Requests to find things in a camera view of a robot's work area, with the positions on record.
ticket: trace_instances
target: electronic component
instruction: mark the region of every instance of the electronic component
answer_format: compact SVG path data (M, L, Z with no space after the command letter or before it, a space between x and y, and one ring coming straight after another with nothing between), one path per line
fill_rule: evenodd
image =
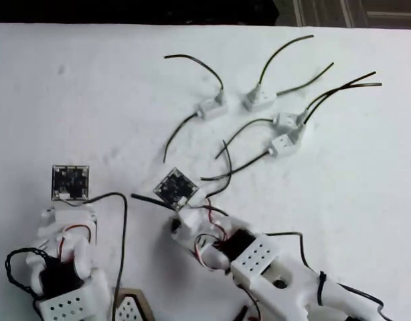
M153 190L175 211L180 210L197 191L198 187L176 168Z
M306 35L304 37L293 39L293 40L289 41L288 43L286 43L285 45L283 45L282 47L280 47L276 52L273 53L273 55L268 59L268 61L266 62L264 68L262 69L262 73L260 74L259 82L256 84L256 86L244 98L243 105L248 111L255 112L255 111L258 111L258 110L263 110L265 108L271 107L274 104L275 100L276 100L277 95L267 94L264 91L264 88L262 87L262 80L264 78L265 71L268 68L270 62L274 59L274 57L277 56L277 54L280 53L280 51L282 51L285 47L291 45L292 43L295 43L295 42L298 42L298 41L304 40L304 39L309 39L309 38L312 38L312 37L314 37L314 35ZM299 88L302 88L304 86L308 86L311 82L308 82L307 84L299 86Z
M52 167L52 200L87 200L89 178L89 166L54 165Z
M226 104L226 98L224 94L224 83L220 79L219 75L214 70L212 70L209 66L203 63L201 60L195 57L189 56L189 55L177 54L177 55L170 55L170 56L164 57L164 59L171 59L171 58L186 58L186 59L192 60L193 62L196 62L201 67L204 67L206 70L208 70L210 73L212 73L216 77L216 79L218 80L220 84L220 90L215 97L208 98L204 100L203 102L200 102L196 108L196 111L192 115L182 120L179 126L174 130L173 134L171 134L169 140L167 141L167 144L165 145L164 157L163 157L164 163L167 158L167 152L171 144L171 141L175 138L176 134L181 130L181 128L186 125L187 122L189 122L190 120L194 118L202 118L203 120L211 120L213 118L224 115L228 112L228 105Z

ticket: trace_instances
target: red wire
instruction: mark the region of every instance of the red wire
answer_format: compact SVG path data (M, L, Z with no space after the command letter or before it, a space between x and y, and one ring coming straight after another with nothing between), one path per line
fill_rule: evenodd
M91 236L92 236L92 232L89 226L85 225L85 224L75 224L75 225L71 225L65 229L63 229L63 232L69 231L71 229L74 229L76 227L85 227L88 230L88 242L91 243ZM60 246L59 246L59 250L58 250L58 259L61 261L61 255L63 252L63 244L64 244L64 237L61 238L61 242L60 242Z
M216 227L224 234L224 238L223 238L222 241L225 241L225 240L227 240L228 235L226 234L226 231L225 231L225 229L224 229L222 226L220 226L219 224L213 222L213 218L212 218L212 202L210 201L210 199L207 199L207 202L208 202L208 205L209 205L209 208L208 208L208 220L209 220L209 222L210 222L211 224L213 224L214 226L216 226Z

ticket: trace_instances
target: white surface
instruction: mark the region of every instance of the white surface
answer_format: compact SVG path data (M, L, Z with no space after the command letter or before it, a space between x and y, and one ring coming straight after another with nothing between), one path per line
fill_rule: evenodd
M188 124L167 159L192 178L210 176L226 170L223 157L213 160L223 138L276 114L249 114L241 105L263 63L310 33L314 40L273 61L264 85L288 88L328 61L335 66L279 99L284 110L300 112L321 92L372 70L378 74L368 81L383 87L334 95L309 122L298 153L234 176L214 205L263 231L302 231L312 267L378 296L395 320L411 320L411 31L87 25L0 25L0 320L37 320L28 295L7 282L3 262L34 239L50 201L52 165L90 165L91 197L151 195L164 176L157 173L171 131L216 94L213 75L164 55L194 55L225 81L230 112ZM234 166L271 138L266 126L250 128L231 145ZM100 262L113 285L122 202L95 208ZM141 288L157 320L231 320L248 299L162 233L169 214L129 201L123 286ZM296 238L276 242L299 254ZM15 259L13 271L25 281L21 265Z

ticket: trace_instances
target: circuit board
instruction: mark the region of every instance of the circuit board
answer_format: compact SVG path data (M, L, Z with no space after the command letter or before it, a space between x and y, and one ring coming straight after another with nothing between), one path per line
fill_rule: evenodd
M52 200L88 199L89 166L54 165L52 167Z
M182 208L197 191L198 187L176 168L153 190L159 198L176 211Z

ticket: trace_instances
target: dark floor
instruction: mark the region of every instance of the dark floor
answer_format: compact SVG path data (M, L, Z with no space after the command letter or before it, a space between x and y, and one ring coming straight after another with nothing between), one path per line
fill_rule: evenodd
M274 0L276 25L411 29L411 0Z

